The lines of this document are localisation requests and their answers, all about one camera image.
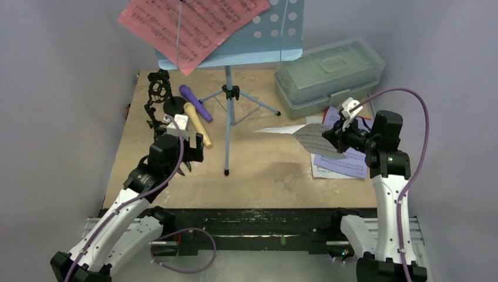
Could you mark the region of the lavender sheet music page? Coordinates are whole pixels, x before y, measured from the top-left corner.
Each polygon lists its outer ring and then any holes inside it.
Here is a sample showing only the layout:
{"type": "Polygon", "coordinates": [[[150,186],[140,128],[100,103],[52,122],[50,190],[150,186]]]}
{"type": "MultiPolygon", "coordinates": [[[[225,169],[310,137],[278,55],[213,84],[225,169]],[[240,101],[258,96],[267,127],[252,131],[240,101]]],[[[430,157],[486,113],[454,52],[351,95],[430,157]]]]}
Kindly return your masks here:
{"type": "MultiPolygon", "coordinates": [[[[340,118],[339,111],[336,108],[329,107],[325,112],[322,124],[333,126],[340,118]]],[[[373,125],[373,120],[370,118],[357,117],[359,129],[369,132],[373,125]]],[[[346,159],[330,159],[323,156],[316,156],[314,164],[324,169],[332,170],[333,172],[341,173],[353,177],[353,179],[366,179],[368,167],[365,163],[365,154],[355,149],[346,151],[346,159]]]]}

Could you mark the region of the purple toy microphone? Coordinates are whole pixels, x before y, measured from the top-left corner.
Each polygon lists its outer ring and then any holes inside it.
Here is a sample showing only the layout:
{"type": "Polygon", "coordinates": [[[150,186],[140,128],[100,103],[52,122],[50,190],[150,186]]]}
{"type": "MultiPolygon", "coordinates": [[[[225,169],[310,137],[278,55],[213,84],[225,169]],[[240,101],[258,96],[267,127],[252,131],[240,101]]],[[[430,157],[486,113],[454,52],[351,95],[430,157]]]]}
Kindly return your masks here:
{"type": "Polygon", "coordinates": [[[204,120],[206,120],[208,123],[213,121],[213,118],[208,110],[202,105],[200,100],[197,99],[197,97],[187,85],[180,85],[179,92],[187,101],[189,101],[195,107],[196,111],[204,120]]]}

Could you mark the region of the black round-base microphone stand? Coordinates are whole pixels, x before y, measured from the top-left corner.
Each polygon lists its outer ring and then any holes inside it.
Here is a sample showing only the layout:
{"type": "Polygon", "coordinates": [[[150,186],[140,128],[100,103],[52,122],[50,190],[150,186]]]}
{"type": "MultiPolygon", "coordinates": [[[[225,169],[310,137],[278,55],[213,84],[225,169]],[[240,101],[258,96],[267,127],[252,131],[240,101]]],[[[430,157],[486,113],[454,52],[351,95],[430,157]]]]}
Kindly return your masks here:
{"type": "MultiPolygon", "coordinates": [[[[158,71],[168,73],[167,70],[159,69],[158,71]]],[[[171,94],[167,95],[166,101],[161,103],[161,104],[163,105],[163,111],[165,114],[170,115],[170,116],[174,116],[176,114],[183,115],[185,113],[184,108],[183,108],[185,103],[186,103],[186,100],[183,97],[173,95],[173,91],[171,88],[171,94]]]]}

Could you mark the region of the pink sheet music page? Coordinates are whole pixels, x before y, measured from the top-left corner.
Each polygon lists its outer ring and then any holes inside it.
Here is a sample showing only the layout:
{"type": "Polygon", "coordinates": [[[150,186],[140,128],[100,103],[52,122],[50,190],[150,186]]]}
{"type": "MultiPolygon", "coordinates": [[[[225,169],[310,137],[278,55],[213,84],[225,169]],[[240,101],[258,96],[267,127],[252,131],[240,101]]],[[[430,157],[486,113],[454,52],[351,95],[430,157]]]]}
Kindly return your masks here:
{"type": "Polygon", "coordinates": [[[117,21],[189,75],[268,1],[131,1],[117,21]]]}

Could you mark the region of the light blue music stand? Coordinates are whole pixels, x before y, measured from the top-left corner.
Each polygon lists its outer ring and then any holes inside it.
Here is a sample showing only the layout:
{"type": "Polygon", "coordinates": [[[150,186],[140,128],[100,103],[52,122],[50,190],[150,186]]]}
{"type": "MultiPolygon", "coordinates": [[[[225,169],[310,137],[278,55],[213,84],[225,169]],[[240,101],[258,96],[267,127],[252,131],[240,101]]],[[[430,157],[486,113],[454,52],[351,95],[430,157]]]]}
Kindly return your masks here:
{"type": "Polygon", "coordinates": [[[225,68],[226,83],[221,90],[200,99],[203,103],[216,99],[218,95],[224,95],[227,100],[223,107],[226,111],[225,175],[230,172],[230,130],[239,123],[235,118],[234,102],[242,96],[257,104],[258,108],[265,108],[277,116],[281,115],[279,110],[235,86],[232,80],[232,66],[294,61],[302,55],[304,1],[267,1],[267,4],[270,7],[259,14],[258,21],[253,19],[235,31],[200,64],[202,68],[225,68]]]}

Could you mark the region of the black tripod microphone stand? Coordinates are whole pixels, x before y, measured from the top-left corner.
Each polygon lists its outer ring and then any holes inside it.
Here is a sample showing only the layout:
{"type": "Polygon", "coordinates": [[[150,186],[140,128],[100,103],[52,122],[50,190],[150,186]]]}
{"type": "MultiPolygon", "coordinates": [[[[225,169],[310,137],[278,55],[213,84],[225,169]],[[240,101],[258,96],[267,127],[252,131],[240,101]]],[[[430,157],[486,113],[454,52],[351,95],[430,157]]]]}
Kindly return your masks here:
{"type": "Polygon", "coordinates": [[[161,104],[166,101],[167,95],[171,94],[170,87],[170,77],[167,72],[156,72],[150,73],[147,76],[149,81],[148,88],[148,100],[144,105],[144,109],[149,116],[149,120],[147,120],[147,124],[149,128],[154,130],[154,139],[158,136],[164,134],[166,132],[166,128],[163,125],[166,125],[164,122],[159,121],[155,117],[156,108],[153,106],[154,104],[161,104]]]}

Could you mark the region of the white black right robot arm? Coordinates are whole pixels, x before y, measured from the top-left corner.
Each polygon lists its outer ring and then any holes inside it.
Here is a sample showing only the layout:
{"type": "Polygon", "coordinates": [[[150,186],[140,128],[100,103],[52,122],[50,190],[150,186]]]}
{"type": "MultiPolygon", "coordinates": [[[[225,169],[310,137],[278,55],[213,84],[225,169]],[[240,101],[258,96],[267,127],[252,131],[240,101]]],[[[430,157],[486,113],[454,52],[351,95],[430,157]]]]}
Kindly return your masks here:
{"type": "Polygon", "coordinates": [[[330,222],[337,239],[347,237],[357,256],[358,281],[427,281],[410,235],[408,193],[410,158],[399,150],[402,116],[380,110],[369,131],[358,127],[355,114],[343,110],[323,137],[340,153],[355,149],[365,155],[377,202],[376,237],[361,216],[343,215],[330,222]]]}

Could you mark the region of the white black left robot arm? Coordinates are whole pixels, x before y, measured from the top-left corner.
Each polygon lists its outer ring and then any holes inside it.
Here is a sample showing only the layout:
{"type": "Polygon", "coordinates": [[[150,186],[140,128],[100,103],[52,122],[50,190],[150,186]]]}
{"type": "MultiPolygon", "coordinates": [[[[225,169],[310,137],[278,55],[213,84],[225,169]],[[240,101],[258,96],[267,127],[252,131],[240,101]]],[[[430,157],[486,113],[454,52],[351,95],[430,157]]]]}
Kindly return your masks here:
{"type": "Polygon", "coordinates": [[[95,227],[67,253],[50,260],[57,281],[112,281],[123,266],[146,244],[173,237],[173,216],[155,207],[142,214],[167,187],[182,162],[202,162],[203,135],[196,146],[189,139],[164,134],[155,138],[137,167],[123,184],[116,200],[95,227]]]}

